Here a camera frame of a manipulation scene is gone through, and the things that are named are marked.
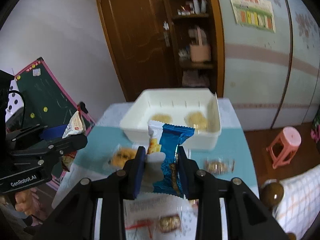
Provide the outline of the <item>person's left hand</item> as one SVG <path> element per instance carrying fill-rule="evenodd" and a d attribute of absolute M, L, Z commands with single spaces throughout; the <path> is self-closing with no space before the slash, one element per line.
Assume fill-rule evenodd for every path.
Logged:
<path fill-rule="evenodd" d="M 36 194 L 36 189 L 31 188 L 15 194 L 15 209 L 27 216 L 36 216 L 40 210 L 39 197 Z"/>

